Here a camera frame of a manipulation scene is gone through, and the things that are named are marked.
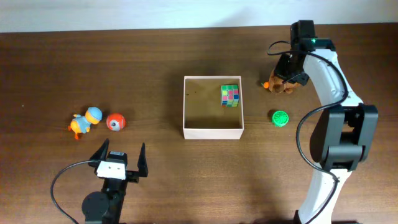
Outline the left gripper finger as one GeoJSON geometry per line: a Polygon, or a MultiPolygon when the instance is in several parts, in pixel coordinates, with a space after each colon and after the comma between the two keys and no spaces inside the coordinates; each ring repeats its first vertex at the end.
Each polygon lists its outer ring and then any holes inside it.
{"type": "Polygon", "coordinates": [[[90,157],[91,161],[104,161],[109,147],[109,139],[105,139],[101,147],[90,157]]]}
{"type": "Polygon", "coordinates": [[[149,171],[146,161],[146,145],[142,143],[139,159],[137,162],[138,173],[140,177],[148,177],[149,171]]]}

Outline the multicolour puzzle cube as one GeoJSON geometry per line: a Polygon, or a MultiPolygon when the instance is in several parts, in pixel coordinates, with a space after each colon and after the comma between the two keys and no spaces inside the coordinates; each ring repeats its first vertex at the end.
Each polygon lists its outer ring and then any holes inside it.
{"type": "Polygon", "coordinates": [[[239,105],[240,95],[238,85],[221,86],[221,106],[234,108],[239,105]]]}

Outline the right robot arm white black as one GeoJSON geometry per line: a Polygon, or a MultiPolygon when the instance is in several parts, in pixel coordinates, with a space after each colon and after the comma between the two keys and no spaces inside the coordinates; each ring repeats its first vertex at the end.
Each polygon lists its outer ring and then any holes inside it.
{"type": "Polygon", "coordinates": [[[378,110],[366,105],[350,87],[341,71],[335,46],[315,34],[312,20],[290,26],[290,50],[280,57],[270,76],[270,88],[288,92],[311,81],[321,106],[308,112],[296,133],[315,113],[320,118],[310,137],[313,169],[308,194],[295,211],[294,223],[331,223],[341,189],[358,164],[367,159],[378,121],[378,110]]]}

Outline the brown plush animal toy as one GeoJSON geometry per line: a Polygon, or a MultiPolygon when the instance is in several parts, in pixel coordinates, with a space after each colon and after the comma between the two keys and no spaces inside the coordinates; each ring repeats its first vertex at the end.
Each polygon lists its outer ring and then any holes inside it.
{"type": "Polygon", "coordinates": [[[291,94],[296,88],[302,86],[299,83],[283,83],[283,79],[277,77],[274,73],[274,70],[271,71],[268,81],[261,83],[261,85],[274,94],[282,92],[291,94]]]}

